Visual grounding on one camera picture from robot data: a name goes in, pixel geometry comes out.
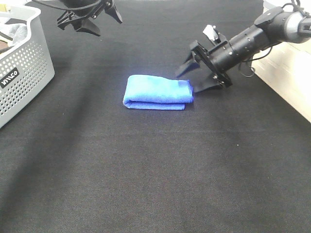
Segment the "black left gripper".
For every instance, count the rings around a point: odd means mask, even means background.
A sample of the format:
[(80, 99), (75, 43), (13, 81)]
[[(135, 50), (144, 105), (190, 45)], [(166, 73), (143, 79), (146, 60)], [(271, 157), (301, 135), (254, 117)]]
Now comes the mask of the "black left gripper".
[(89, 19), (97, 16), (103, 9), (106, 14), (122, 24), (122, 16), (114, 0), (60, 0), (68, 10), (57, 19), (57, 26), (64, 30), (69, 24), (76, 32), (101, 36), (100, 29)]

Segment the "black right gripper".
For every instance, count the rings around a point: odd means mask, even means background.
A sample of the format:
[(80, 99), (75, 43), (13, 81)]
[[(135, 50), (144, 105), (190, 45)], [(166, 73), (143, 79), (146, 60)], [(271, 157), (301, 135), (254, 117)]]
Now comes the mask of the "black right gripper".
[(185, 63), (183, 63), (176, 71), (175, 77), (180, 78), (188, 72), (191, 72), (200, 67), (200, 62), (211, 70), (211, 73), (197, 84), (193, 85), (195, 93), (207, 90), (214, 87), (210, 82), (216, 81), (221, 87), (230, 87), (232, 81), (227, 75), (227, 70), (230, 68), (229, 64), (232, 49), (227, 40), (215, 45), (211, 50), (205, 49), (197, 40), (190, 43), (190, 54), (187, 56)]

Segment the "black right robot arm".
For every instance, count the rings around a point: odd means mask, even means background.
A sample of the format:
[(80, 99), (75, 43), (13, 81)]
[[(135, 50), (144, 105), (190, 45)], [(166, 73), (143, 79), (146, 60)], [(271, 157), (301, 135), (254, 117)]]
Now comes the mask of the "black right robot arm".
[(311, 36), (311, 16), (299, 5), (293, 4), (288, 12), (283, 7), (274, 7), (260, 15), (254, 24), (227, 39), (214, 25), (207, 25), (203, 34), (214, 45), (210, 50), (198, 41), (190, 44), (191, 53), (175, 72), (176, 77), (199, 68), (200, 62), (210, 69), (208, 78), (221, 86), (232, 85), (227, 71), (237, 64), (250, 62), (261, 50), (266, 50), (282, 42), (304, 43)]

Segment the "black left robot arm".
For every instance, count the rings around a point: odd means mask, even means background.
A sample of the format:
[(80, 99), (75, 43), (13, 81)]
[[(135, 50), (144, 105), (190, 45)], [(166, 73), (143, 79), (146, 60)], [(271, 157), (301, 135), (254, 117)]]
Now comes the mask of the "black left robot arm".
[(62, 0), (67, 10), (57, 19), (57, 26), (64, 30), (71, 25), (76, 32), (101, 35), (100, 29), (91, 21), (101, 12), (122, 23), (122, 17), (113, 0)]

